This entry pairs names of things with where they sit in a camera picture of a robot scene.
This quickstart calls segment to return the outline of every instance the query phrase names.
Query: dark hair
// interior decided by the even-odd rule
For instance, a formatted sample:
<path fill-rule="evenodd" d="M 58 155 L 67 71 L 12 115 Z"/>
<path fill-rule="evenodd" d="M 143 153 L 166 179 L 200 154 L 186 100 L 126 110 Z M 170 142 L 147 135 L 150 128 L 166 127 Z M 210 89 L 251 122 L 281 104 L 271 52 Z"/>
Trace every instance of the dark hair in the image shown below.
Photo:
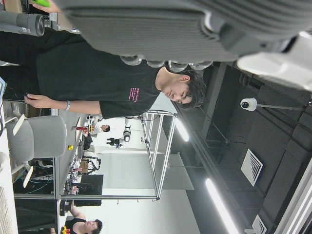
<path fill-rule="evenodd" d="M 190 81 L 188 82 L 189 91 L 187 96 L 191 97 L 192 101 L 190 103 L 182 104 L 181 105 L 182 109 L 188 111 L 195 107 L 201 106 L 205 102 L 207 102 L 207 98 L 205 95 L 206 84 L 204 83 L 202 76 L 196 70 L 193 70 L 188 66 L 182 72 L 173 72 L 173 73 L 187 75 L 191 78 Z"/>
<path fill-rule="evenodd" d="M 111 127 L 107 125 L 107 128 L 105 129 L 105 132 L 109 132 L 111 130 Z"/>
<path fill-rule="evenodd" d="M 99 234 L 99 233 L 101 232 L 101 230 L 102 230 L 103 224 L 102 224 L 102 222 L 101 222 L 100 220 L 98 220 L 98 219 L 96 219 L 96 220 L 94 220 L 94 221 L 97 222 L 97 229 L 94 229 L 94 230 L 92 231 L 92 234 Z"/>

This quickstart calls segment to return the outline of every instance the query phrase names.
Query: ear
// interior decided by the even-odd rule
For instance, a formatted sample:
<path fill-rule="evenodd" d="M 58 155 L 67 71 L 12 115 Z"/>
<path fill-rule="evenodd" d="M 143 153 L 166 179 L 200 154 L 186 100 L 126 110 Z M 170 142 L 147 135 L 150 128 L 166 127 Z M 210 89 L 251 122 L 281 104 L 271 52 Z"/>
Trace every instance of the ear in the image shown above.
<path fill-rule="evenodd" d="M 179 81 L 181 82 L 188 82 L 190 79 L 191 78 L 188 75 L 184 75 L 184 74 L 179 77 Z"/>

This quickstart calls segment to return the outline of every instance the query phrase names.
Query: black t-shirt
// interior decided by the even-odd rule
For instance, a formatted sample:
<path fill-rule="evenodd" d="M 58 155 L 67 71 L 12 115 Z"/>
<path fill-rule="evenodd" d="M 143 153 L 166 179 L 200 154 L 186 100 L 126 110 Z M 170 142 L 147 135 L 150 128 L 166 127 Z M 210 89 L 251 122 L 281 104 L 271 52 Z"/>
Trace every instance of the black t-shirt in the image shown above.
<path fill-rule="evenodd" d="M 78 223 L 78 222 L 83 222 L 85 223 L 86 220 L 82 219 L 82 218 L 73 218 L 72 220 L 67 220 L 65 222 L 65 226 L 66 226 L 66 229 L 69 229 L 70 230 L 70 234 L 77 234 L 73 231 L 73 226 L 75 223 Z"/>
<path fill-rule="evenodd" d="M 150 109 L 159 95 L 159 68 L 143 61 L 129 66 L 93 49 L 80 35 L 55 32 L 52 49 L 38 55 L 40 92 L 56 100 L 100 101 L 104 118 L 135 116 Z"/>

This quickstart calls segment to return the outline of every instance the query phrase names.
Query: bracelet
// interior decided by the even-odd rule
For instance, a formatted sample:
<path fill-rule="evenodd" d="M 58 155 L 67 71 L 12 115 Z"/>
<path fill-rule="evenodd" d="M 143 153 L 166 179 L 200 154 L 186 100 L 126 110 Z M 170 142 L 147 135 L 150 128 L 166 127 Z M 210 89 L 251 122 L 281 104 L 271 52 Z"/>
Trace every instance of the bracelet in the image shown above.
<path fill-rule="evenodd" d="M 65 109 L 65 111 L 68 111 L 70 108 L 70 101 L 67 101 L 67 108 Z"/>

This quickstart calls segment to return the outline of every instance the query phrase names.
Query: fluorescent light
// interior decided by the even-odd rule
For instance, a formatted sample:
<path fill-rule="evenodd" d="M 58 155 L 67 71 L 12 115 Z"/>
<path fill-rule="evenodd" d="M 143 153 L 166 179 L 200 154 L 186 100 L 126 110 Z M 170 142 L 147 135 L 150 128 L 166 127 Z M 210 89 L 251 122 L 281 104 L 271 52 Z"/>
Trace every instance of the fluorescent light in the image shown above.
<path fill-rule="evenodd" d="M 235 227 L 233 220 L 230 217 L 230 214 L 228 213 L 228 211 L 226 210 L 223 201 L 221 200 L 221 197 L 218 193 L 218 191 L 216 190 L 214 184 L 212 183 L 212 181 L 208 178 L 206 179 L 206 187 L 207 190 L 212 198 L 212 200 L 214 201 L 214 205 L 216 206 L 222 221 L 226 227 L 226 229 L 228 230 L 228 232 L 230 234 L 239 234 L 237 228 Z"/>
<path fill-rule="evenodd" d="M 186 131 L 186 128 L 181 123 L 181 121 L 178 120 L 177 118 L 175 119 L 175 125 L 176 125 L 176 128 L 178 129 L 181 137 L 183 138 L 183 140 L 184 141 L 189 141 L 190 137 L 189 137 L 189 134 Z"/>

